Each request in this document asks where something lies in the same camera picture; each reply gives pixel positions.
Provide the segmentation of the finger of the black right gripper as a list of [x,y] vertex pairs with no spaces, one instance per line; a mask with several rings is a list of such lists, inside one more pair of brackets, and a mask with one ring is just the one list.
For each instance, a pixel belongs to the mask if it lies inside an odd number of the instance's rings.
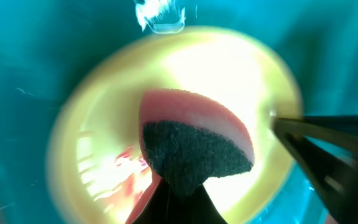
[[[273,131],[314,185],[338,223],[358,223],[358,115],[277,118]],[[319,139],[352,154],[347,164],[310,141]]]

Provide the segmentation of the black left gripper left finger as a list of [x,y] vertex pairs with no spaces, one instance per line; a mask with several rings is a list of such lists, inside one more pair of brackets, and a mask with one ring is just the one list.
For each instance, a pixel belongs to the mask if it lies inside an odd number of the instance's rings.
[[162,179],[132,224],[171,223],[170,209],[172,199],[172,188],[168,182]]

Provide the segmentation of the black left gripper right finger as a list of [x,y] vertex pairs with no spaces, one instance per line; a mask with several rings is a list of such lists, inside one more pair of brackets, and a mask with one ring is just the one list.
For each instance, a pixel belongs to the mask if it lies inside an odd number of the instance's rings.
[[227,224],[203,185],[198,186],[191,196],[191,224]]

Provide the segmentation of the green and orange sponge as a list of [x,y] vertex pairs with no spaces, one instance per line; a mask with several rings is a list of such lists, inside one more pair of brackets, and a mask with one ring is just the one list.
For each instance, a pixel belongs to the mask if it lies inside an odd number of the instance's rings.
[[132,223],[163,179],[172,188],[170,224],[191,224],[191,196],[210,177],[249,172],[254,149],[244,123],[197,93],[154,89],[139,108],[139,143],[152,183],[132,210]]

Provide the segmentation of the yellow-green plate with red stain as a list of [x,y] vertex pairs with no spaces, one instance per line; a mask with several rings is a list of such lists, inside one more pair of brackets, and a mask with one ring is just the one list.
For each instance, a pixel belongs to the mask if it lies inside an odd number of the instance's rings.
[[124,223],[152,188],[139,147],[139,104],[151,88],[215,100],[245,125],[255,166],[210,178],[205,188],[228,223],[251,221],[282,188],[293,159],[272,131],[299,118],[299,88],[284,61],[258,40],[218,27],[153,34],[94,68],[61,110],[48,150],[50,194],[65,223]]

